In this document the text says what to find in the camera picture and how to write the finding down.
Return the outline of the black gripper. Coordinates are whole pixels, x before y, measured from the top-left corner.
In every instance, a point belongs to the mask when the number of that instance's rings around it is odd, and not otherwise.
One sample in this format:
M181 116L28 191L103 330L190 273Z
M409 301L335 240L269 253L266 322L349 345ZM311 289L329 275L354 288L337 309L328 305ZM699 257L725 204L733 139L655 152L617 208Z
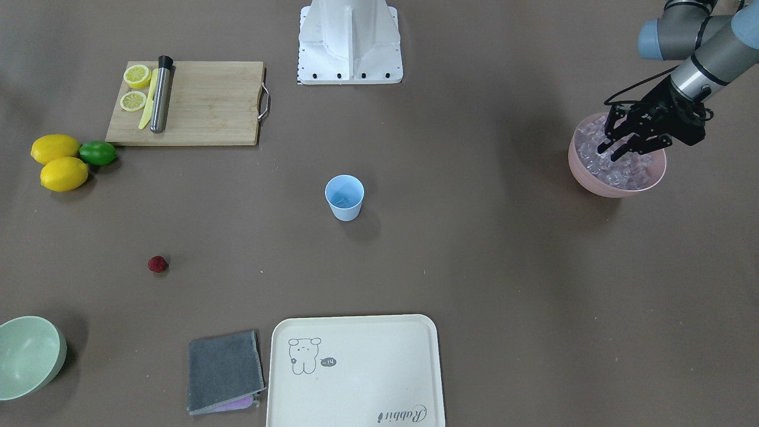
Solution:
M626 153L650 154L669 148L673 140L693 146L704 140L707 121L707 84L697 85L694 95L683 94L672 78L666 77L640 100L615 100L642 82L605 100L610 107L605 117L604 140L597 154L607 153L620 140L628 138L610 156L611 162Z

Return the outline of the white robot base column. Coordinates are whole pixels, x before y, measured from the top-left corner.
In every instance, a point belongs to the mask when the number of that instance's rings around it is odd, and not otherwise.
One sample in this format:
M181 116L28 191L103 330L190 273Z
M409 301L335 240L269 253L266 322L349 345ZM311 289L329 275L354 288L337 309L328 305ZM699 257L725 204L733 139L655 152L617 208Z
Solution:
M299 84L402 82L398 11L387 2L312 1L299 17Z

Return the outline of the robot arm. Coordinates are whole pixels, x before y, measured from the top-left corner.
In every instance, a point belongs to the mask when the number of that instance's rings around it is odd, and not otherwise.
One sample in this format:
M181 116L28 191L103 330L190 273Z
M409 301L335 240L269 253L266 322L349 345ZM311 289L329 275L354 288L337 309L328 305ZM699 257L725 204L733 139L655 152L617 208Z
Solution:
M758 59L757 2L732 15L714 15L714 1L668 1L659 18L647 21L637 39L640 57L678 60L655 75L656 86L640 100L605 101L610 111L599 154L616 161L626 153L659 151L674 140L693 146L704 140L713 112L705 102Z

